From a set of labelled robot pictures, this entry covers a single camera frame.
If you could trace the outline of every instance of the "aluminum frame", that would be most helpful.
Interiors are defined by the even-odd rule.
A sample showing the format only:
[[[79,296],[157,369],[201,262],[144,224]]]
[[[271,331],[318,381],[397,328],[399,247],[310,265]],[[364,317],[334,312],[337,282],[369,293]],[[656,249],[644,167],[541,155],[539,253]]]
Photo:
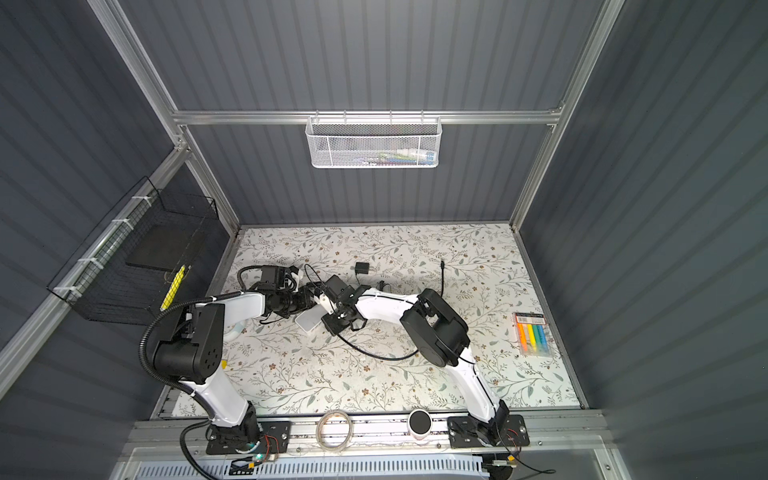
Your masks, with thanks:
[[[202,151],[192,133],[186,128],[176,125],[172,112],[176,111],[174,99],[170,96],[157,69],[154,67],[149,54],[144,50],[136,31],[128,21],[118,0],[88,0],[91,10],[107,32],[114,47],[123,58],[128,70],[134,76],[152,110],[163,125],[168,137],[175,143],[189,145],[192,158],[187,167],[200,185],[203,195],[216,201],[219,218],[227,232],[233,236],[240,229],[240,220],[222,190],[213,171],[205,161]]]
[[[565,91],[560,121],[545,138],[541,150],[531,167],[531,173],[528,174],[528,178],[525,181],[515,209],[512,211],[512,216],[509,218],[509,223],[514,231],[520,230],[520,226],[533,204],[534,197],[538,192],[539,186],[541,186],[541,181],[544,180],[549,164],[552,162],[560,141],[568,125],[571,123],[571,118],[581,100],[581,95],[587,87],[594,66],[598,62],[600,53],[603,51],[603,47],[608,40],[608,36],[611,34],[611,30],[613,30],[623,6],[624,0],[604,0],[603,2],[598,19],[594,23],[587,44],[584,46],[574,74],[571,76],[568,88]]]
[[[118,212],[115,220],[127,217],[140,202],[144,201],[142,197],[146,197],[154,187],[164,187],[176,174],[181,165],[184,164],[189,154],[190,151],[186,144],[175,147],[149,177],[149,181],[144,182],[138,191],[134,193],[133,197]],[[92,257],[94,252],[104,245],[118,226],[118,222],[110,222],[101,235],[84,252],[83,257]],[[57,288],[71,285],[80,276],[84,268],[84,262],[77,262],[57,285]],[[48,337],[56,330],[56,327],[58,327],[69,311],[70,306],[66,302],[52,293],[48,294],[13,338],[3,347],[0,352],[0,399],[2,399],[16,379],[22,374],[27,365],[32,361],[32,358],[43,347]]]
[[[517,411],[525,418],[531,445],[526,452],[552,450],[592,450],[606,480],[628,480],[629,474],[616,448],[613,435],[608,429],[600,410],[523,410]],[[451,449],[446,419],[465,412],[433,412],[432,433],[422,441],[410,437],[407,413],[402,414],[352,414],[355,435],[349,447],[339,452],[341,456],[355,455],[418,455],[434,453],[503,453],[503,447]],[[262,417],[264,421],[291,422],[288,452],[291,457],[317,457],[321,462],[327,452],[316,444],[315,429],[321,415]],[[184,457],[178,445],[181,430],[199,419],[167,421],[143,421],[134,423],[111,478],[130,480],[142,462],[181,460]],[[324,436],[333,441],[346,435],[343,422],[327,424]],[[206,455],[204,429],[193,430],[187,436],[187,444],[193,457],[198,460],[228,458],[225,455]]]
[[[560,121],[558,110],[529,111],[175,111],[179,125],[304,125],[321,117],[333,123],[399,123],[439,118],[444,125],[460,124],[546,124]]]

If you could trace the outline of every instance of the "black power adapter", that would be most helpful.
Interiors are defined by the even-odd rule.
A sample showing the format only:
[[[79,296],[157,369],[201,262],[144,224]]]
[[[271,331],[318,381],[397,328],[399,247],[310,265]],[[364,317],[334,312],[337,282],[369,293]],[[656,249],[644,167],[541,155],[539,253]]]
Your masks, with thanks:
[[[371,264],[368,262],[355,263],[355,275],[368,275]]]

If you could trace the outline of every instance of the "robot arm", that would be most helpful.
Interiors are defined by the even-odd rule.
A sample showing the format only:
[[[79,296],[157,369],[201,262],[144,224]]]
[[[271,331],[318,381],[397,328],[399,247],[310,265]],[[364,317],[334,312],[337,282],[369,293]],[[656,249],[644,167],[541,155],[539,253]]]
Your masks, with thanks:
[[[177,322],[158,328],[159,342],[151,360],[154,368],[191,387],[193,396],[206,399],[214,412],[212,429],[219,439],[249,445],[260,437],[253,406],[220,367],[224,332],[235,329],[239,333],[238,324],[245,319],[270,311],[288,316],[317,302],[328,312],[323,323],[334,336],[353,327],[356,320],[380,319],[402,325],[424,358],[445,368],[458,386],[478,437],[497,445],[498,426],[508,415],[507,406],[476,369],[466,322],[437,292],[425,289],[419,295],[396,295],[365,285],[348,286],[337,276],[324,283],[322,292],[316,284],[297,287],[297,283],[283,288],[270,282],[254,284],[248,291],[198,303]],[[427,321],[430,317],[437,319],[432,325]]]
[[[508,408],[476,369],[466,322],[436,291],[396,295],[366,285],[348,286],[332,276],[317,300],[328,312],[323,322],[333,335],[352,328],[357,319],[402,325],[424,358],[445,368],[458,386],[469,415],[477,420],[478,436],[490,445],[496,444],[496,427],[503,424]],[[429,317],[436,317],[434,324],[429,324]]]

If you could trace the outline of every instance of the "wire basket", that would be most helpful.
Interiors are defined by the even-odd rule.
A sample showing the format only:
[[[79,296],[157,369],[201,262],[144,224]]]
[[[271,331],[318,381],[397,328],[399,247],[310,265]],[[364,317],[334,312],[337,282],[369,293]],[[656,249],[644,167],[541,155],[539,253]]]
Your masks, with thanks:
[[[306,122],[306,139],[317,168],[434,168],[440,119],[414,123]]]
[[[80,264],[74,280],[62,285],[60,271],[48,285],[75,312],[98,322],[148,325],[172,300],[205,294],[207,283],[194,264],[218,225],[213,199],[153,190],[124,219],[112,221],[118,227],[95,253],[74,262]],[[175,243],[163,244],[171,237]],[[161,248],[148,249],[152,240]],[[147,252],[149,263],[141,259]]]

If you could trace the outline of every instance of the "yellow marker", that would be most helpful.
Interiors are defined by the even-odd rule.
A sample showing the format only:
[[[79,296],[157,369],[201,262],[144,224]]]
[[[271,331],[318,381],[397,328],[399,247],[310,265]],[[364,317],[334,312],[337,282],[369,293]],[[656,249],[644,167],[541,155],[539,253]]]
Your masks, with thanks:
[[[181,280],[184,279],[184,271],[186,269],[187,268],[185,267],[185,265],[182,265],[179,271],[176,273],[176,276],[174,277],[174,281],[170,285],[170,288],[168,289],[168,293],[165,294],[165,299],[163,299],[163,304],[160,306],[161,312],[166,308],[168,308],[174,302],[174,297],[176,296],[176,292],[179,290],[179,286],[181,285]]]
[[[538,347],[536,346],[536,335],[533,333],[533,325],[530,323],[528,324],[528,339],[531,340],[531,346],[533,347],[533,351],[537,352]]]

